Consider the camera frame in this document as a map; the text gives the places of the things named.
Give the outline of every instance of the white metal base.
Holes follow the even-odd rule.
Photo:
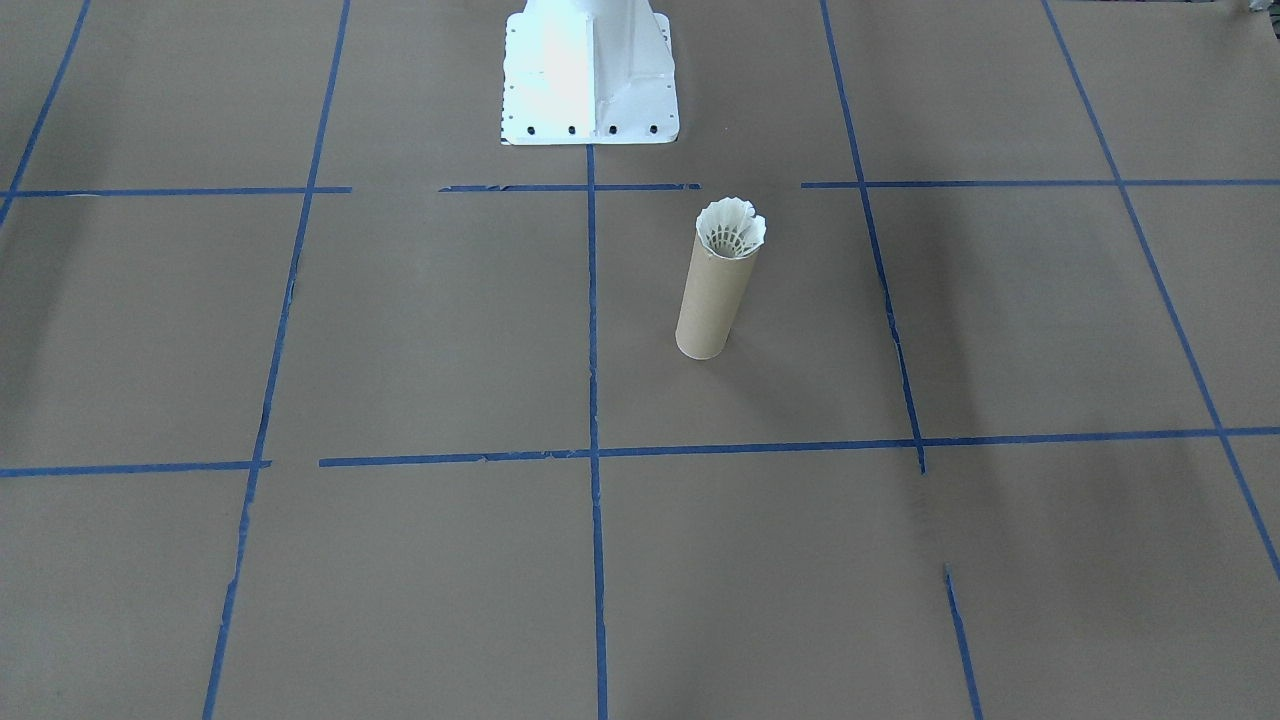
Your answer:
[[[676,140],[680,111],[675,65],[669,59],[671,20],[666,15],[653,13],[655,27],[636,27],[635,35],[660,32],[671,70],[630,76],[613,72],[632,67],[627,54],[635,46],[630,37],[621,47],[605,46],[608,40],[603,38],[618,36],[596,32],[599,19],[590,14],[575,13],[553,20],[545,13],[532,15],[526,9],[507,19],[504,145],[637,145]],[[653,47],[662,45],[654,38],[648,51],[653,53]],[[605,63],[611,63],[608,79]]]

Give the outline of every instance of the brown paper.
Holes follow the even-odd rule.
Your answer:
[[[724,350],[758,254],[736,260],[721,258],[707,250],[694,233],[694,256],[689,260],[685,299],[676,323],[681,352],[694,360],[710,360]]]

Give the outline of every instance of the paper tube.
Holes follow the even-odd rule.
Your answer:
[[[764,218],[737,197],[712,202],[698,215],[676,323],[676,345],[685,355],[710,360],[724,350],[764,231]]]

